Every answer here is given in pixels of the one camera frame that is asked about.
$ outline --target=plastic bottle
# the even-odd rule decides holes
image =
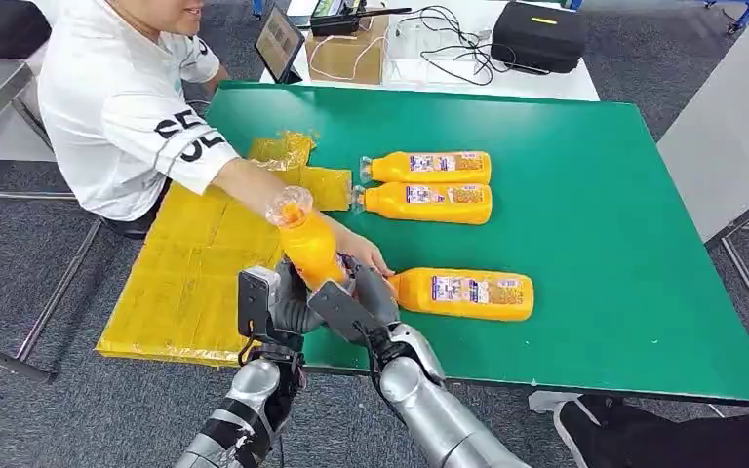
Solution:
[[[407,153],[396,151],[382,158],[363,158],[360,179],[381,182],[490,183],[490,155],[485,151]]]
[[[315,290],[327,280],[341,285],[348,278],[337,255],[337,241],[331,227],[302,187],[286,187],[268,207],[265,218],[280,228],[283,251],[295,265],[305,284]]]
[[[388,280],[398,304],[416,312],[522,321],[534,306],[532,280],[515,273],[413,268]]]
[[[352,210],[392,219],[484,224],[493,212],[493,193],[474,183],[387,182],[355,187]]]

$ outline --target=floor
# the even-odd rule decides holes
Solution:
[[[721,12],[698,4],[589,13],[585,59],[601,98],[637,103],[655,137],[732,44],[723,35]],[[259,77],[251,45],[256,33],[246,0],[209,2],[201,35],[237,79]],[[65,186],[54,165],[0,162],[0,189]],[[18,348],[91,221],[69,203],[0,201],[1,350]],[[749,262],[749,232],[734,241]],[[100,231],[30,359],[60,371],[53,385],[0,371],[0,468],[171,466],[228,388],[232,369],[105,359],[93,351],[140,247]],[[748,292],[728,256],[710,254],[749,331]],[[460,384],[452,391],[532,466],[574,466],[550,418],[527,410],[528,389]],[[675,420],[714,416],[705,405],[635,403]],[[284,444],[292,467],[424,466],[406,432],[359,377],[313,375]],[[267,466],[277,463],[278,454]]]

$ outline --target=green tabletop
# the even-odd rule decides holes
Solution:
[[[532,278],[525,322],[403,313],[449,377],[749,403],[749,337],[634,105],[227,83],[208,120],[243,152],[311,133],[309,164],[327,168],[397,150],[492,155],[483,226],[333,214],[397,271]],[[331,371],[367,365],[328,330],[305,354]]]

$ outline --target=man's hand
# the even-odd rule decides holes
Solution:
[[[383,276],[392,276],[394,271],[386,266],[380,249],[369,239],[344,229],[344,232],[336,233],[337,251],[341,254],[351,255],[358,261],[377,270]]]

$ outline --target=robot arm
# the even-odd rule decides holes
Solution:
[[[438,358],[419,331],[400,322],[379,275],[353,260],[349,266],[354,285],[329,281],[307,297],[307,307],[304,285],[290,265],[240,273],[239,332],[266,344],[250,353],[176,468],[258,466],[304,385],[302,336],[324,322],[367,349],[375,389],[406,424],[430,467],[529,468],[446,390]]]
[[[358,301],[328,282],[310,297],[309,308],[343,338],[367,347],[375,388],[429,466],[529,468],[447,391],[432,347],[419,331],[399,322],[397,305],[379,275],[361,265],[352,270]]]

